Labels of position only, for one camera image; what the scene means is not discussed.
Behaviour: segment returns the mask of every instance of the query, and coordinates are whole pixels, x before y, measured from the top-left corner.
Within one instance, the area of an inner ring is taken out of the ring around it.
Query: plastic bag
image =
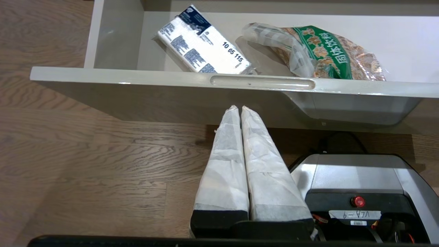
[[[314,26],[280,29],[252,23],[242,34],[248,41],[270,46],[299,77],[385,81],[373,53]]]

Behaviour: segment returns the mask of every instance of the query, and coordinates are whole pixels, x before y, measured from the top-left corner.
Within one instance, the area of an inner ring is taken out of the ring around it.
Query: wooden floor
[[[0,246],[42,234],[187,237],[215,126],[123,122],[29,81],[82,67],[93,2],[0,0]],[[271,129],[285,162],[323,131]],[[439,187],[439,139],[359,133]]]

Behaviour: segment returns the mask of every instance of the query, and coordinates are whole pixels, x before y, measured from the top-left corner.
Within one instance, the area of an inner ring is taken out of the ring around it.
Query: drawer
[[[188,72],[154,39],[190,4],[259,75]],[[427,0],[95,0],[84,68],[33,67],[30,77],[122,120],[218,124],[235,104],[268,127],[435,133],[438,13],[439,3]],[[268,47],[242,38],[251,22],[344,36],[376,54],[388,81],[292,77]]]

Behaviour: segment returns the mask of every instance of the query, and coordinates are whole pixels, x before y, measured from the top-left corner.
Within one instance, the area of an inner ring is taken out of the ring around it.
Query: paper napkin package
[[[157,35],[194,72],[253,73],[243,54],[193,5],[166,24]]]

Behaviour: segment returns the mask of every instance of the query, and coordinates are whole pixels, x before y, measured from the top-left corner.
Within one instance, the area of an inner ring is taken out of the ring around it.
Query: white paper-wrapped item
[[[260,116],[244,106],[241,121],[250,219],[277,222],[312,219]]]
[[[194,210],[248,212],[248,206],[241,123],[239,110],[233,105],[216,130]]]
[[[157,33],[194,72],[248,74],[250,62],[191,5]]]

